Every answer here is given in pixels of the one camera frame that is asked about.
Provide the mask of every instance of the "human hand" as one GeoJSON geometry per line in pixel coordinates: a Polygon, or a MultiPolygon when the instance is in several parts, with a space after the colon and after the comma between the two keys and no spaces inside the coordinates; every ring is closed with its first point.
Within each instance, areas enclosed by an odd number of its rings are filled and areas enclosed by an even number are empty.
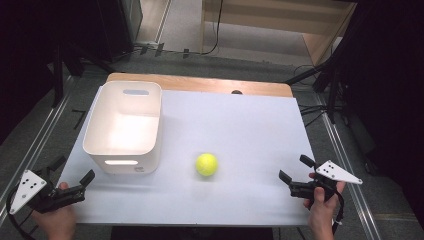
{"type": "MultiPolygon", "coordinates": [[[[310,173],[309,177],[313,178],[315,173],[310,173]]],[[[337,182],[337,191],[341,193],[345,187],[345,182],[337,182]]],[[[308,225],[312,230],[315,240],[334,239],[332,231],[332,219],[334,210],[337,207],[339,201],[336,194],[334,194],[328,201],[324,202],[325,191],[321,187],[317,187],[314,190],[314,204],[310,209],[311,214],[309,215],[308,225]]],[[[305,199],[303,205],[309,208],[311,201],[305,199]]]]}
{"type": "MultiPolygon", "coordinates": [[[[66,182],[62,182],[59,188],[67,189],[69,186],[66,182]]],[[[70,240],[74,236],[76,215],[72,205],[44,214],[33,211],[31,217],[46,232],[49,240],[70,240]]]]}

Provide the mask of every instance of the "tennis ball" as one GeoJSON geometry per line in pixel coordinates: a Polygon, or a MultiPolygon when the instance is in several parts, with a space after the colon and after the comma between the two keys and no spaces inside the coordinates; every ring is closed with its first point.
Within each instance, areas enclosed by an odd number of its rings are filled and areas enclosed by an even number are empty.
{"type": "Polygon", "coordinates": [[[211,176],[218,168],[216,157],[210,153],[203,153],[197,158],[196,170],[203,176],[211,176]]]}

